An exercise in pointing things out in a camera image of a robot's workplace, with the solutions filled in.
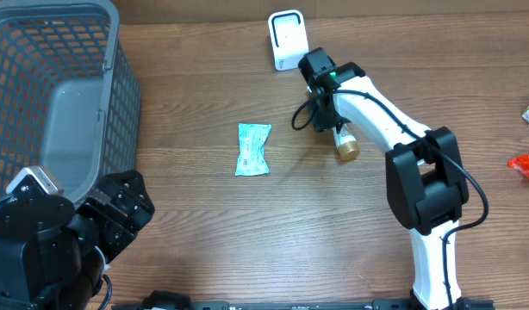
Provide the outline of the white cosmetic tube gold cap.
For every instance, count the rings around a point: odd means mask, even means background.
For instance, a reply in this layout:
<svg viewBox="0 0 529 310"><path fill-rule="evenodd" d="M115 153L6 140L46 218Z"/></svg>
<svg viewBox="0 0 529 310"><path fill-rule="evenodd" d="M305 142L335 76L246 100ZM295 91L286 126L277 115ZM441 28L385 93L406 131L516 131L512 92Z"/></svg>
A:
<svg viewBox="0 0 529 310"><path fill-rule="evenodd" d="M358 157L358 141L346 124L333 128L333 139L341 161L348 162Z"/></svg>

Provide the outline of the teal snack packet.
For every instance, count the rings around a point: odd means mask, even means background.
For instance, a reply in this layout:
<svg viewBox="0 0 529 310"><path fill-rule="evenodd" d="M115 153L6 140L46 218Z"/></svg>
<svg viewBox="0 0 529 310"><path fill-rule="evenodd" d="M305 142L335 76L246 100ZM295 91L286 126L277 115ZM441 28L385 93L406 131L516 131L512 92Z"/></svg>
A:
<svg viewBox="0 0 529 310"><path fill-rule="evenodd" d="M235 176L253 177L270 173L265 162L265 143L271 133L271 124L245 124L238 126L240 153Z"/></svg>

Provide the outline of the orange spaghetti packet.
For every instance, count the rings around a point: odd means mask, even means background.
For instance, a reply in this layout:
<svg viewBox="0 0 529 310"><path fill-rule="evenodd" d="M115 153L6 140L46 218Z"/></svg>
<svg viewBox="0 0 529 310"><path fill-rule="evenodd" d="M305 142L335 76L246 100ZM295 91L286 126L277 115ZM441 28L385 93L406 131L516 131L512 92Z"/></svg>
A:
<svg viewBox="0 0 529 310"><path fill-rule="evenodd" d="M507 165L529 179L529 153L510 159Z"/></svg>

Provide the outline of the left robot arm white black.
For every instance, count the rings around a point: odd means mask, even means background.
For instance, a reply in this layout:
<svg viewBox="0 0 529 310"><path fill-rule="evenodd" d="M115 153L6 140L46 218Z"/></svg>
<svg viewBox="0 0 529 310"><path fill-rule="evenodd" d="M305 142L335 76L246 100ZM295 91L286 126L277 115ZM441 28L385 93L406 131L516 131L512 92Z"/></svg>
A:
<svg viewBox="0 0 529 310"><path fill-rule="evenodd" d="M152 219L155 207L136 170L108 174L80 206L49 171L20 170L0 200L0 309L84 309L106 267Z"/></svg>

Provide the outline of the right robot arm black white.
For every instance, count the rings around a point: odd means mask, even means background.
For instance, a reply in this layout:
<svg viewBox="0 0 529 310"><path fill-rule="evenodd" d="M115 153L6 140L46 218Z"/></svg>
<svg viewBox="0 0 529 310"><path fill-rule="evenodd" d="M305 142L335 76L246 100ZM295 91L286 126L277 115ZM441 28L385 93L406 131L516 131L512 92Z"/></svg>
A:
<svg viewBox="0 0 529 310"><path fill-rule="evenodd" d="M302 104L315 131L339 134L356 125L385 159L391 212L411 239L414 284L409 309L492 309L494 302L465 298L457 285L457 233L481 225L489 202L464 168L455 134L405 115L353 62L336 65L324 49L298 63L310 98Z"/></svg>

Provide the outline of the white barcode scanner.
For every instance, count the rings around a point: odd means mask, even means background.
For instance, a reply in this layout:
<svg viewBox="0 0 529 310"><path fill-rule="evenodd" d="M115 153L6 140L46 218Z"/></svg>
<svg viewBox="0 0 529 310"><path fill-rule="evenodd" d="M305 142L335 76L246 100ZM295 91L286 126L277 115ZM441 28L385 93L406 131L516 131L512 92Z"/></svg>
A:
<svg viewBox="0 0 529 310"><path fill-rule="evenodd" d="M297 9L273 13L269 16L268 28L276 70L296 69L302 57L309 52L302 13Z"/></svg>

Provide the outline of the grey plastic mesh basket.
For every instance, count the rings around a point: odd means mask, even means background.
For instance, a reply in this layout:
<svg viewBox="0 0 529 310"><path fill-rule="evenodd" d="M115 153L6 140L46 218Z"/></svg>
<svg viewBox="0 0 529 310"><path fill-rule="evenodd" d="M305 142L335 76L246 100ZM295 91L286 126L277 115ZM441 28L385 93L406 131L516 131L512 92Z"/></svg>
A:
<svg viewBox="0 0 529 310"><path fill-rule="evenodd" d="M0 1L0 199L26 166L81 203L134 167L141 93L110 1Z"/></svg>

